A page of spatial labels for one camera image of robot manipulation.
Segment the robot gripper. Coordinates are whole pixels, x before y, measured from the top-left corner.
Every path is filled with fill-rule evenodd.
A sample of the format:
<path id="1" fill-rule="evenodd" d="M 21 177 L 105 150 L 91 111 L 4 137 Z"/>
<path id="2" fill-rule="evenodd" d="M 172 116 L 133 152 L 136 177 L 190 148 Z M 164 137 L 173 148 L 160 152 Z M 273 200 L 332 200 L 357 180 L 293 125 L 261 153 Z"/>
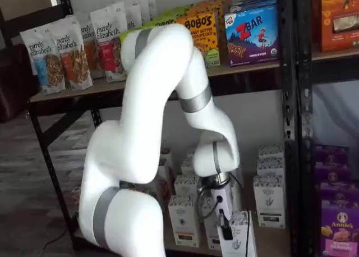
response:
<path id="1" fill-rule="evenodd" d="M 211 189 L 210 192 L 215 202 L 214 211 L 219 219 L 223 238 L 225 240 L 231 240 L 232 229 L 228 222 L 231 219 L 233 212 L 231 184 L 227 183 L 226 185 L 221 185 L 221 187 L 217 189 Z"/>

